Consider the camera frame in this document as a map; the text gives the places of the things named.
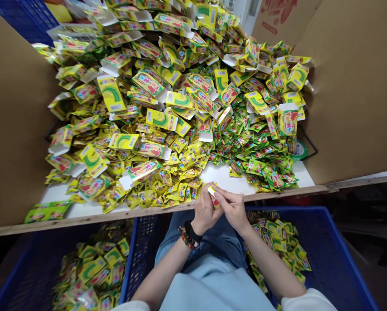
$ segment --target white sleeve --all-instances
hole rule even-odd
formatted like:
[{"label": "white sleeve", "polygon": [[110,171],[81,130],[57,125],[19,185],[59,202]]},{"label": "white sleeve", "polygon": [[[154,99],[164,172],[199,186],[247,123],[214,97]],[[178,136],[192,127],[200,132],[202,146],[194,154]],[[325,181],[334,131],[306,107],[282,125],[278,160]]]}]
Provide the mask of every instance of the white sleeve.
[{"label": "white sleeve", "polygon": [[317,289],[308,289],[303,296],[283,298],[283,311],[337,311],[332,303]]},{"label": "white sleeve", "polygon": [[149,305],[143,301],[129,301],[118,305],[111,311],[150,311]]}]

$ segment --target blue plastic basket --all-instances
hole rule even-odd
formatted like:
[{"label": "blue plastic basket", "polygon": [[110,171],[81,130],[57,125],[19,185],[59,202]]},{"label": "blue plastic basket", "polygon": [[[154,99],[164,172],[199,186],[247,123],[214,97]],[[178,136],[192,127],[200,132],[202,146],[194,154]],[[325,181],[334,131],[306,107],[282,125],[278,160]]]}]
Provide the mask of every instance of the blue plastic basket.
[{"label": "blue plastic basket", "polygon": [[[122,297],[127,296],[126,288],[133,288],[133,284],[138,287],[137,280],[129,275],[142,266],[137,256],[147,248],[156,220],[157,216],[134,219]],[[53,287],[58,281],[62,257],[72,252],[78,242],[87,242],[99,227],[92,224],[34,233],[0,291],[0,310],[52,310]]]},{"label": "blue plastic basket", "polygon": [[29,43],[53,46],[46,31],[59,23],[42,0],[0,0],[0,15]]},{"label": "blue plastic basket", "polygon": [[150,235],[154,230],[158,216],[140,217],[134,220],[132,241],[130,245],[131,256],[127,260],[125,275],[128,276],[121,289],[120,304],[129,301],[141,282],[150,272],[148,267],[152,254],[149,251]]},{"label": "blue plastic basket", "polygon": [[[306,287],[322,292],[337,310],[378,310],[327,208],[323,206],[247,206],[247,210],[277,211],[283,222],[297,227],[312,271],[304,271]],[[269,298],[277,307],[271,293]]]}]

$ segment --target cardboard panel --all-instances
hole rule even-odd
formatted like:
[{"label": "cardboard panel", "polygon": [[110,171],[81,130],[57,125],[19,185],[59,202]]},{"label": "cardboard panel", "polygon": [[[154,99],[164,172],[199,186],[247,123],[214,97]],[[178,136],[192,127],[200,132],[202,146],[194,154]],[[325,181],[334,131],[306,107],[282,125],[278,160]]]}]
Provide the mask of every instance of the cardboard panel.
[{"label": "cardboard panel", "polygon": [[293,54],[312,56],[305,161],[315,184],[387,171],[387,1],[324,0]]},{"label": "cardboard panel", "polygon": [[0,226],[22,223],[45,191],[43,137],[55,121],[47,105],[61,91],[55,73],[0,17]]},{"label": "cardboard panel", "polygon": [[262,0],[252,36],[259,43],[294,46],[323,0]]}]

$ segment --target cardboard box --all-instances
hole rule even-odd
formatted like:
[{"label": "cardboard box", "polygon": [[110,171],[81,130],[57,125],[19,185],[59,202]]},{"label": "cardboard box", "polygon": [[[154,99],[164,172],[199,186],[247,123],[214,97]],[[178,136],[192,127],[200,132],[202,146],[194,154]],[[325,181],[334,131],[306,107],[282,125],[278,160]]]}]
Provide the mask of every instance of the cardboard box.
[{"label": "cardboard box", "polygon": [[271,45],[283,40],[295,46],[323,0],[262,1],[252,36]]}]

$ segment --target jeans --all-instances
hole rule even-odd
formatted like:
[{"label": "jeans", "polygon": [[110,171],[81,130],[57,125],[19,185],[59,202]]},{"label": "jeans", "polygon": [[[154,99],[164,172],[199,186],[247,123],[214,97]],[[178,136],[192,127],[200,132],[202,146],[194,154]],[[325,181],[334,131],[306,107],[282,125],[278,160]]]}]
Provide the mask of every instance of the jeans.
[{"label": "jeans", "polygon": [[[186,220],[193,220],[194,210],[187,210],[173,213],[169,230],[163,242],[160,244],[156,254],[155,266],[167,254],[180,237],[180,226],[185,226]],[[182,272],[201,256],[211,254],[220,260],[232,264],[235,268],[246,269],[243,241],[237,232],[227,221],[225,214],[222,214],[217,223],[202,237],[201,245],[189,254],[189,257],[182,269]]]}]

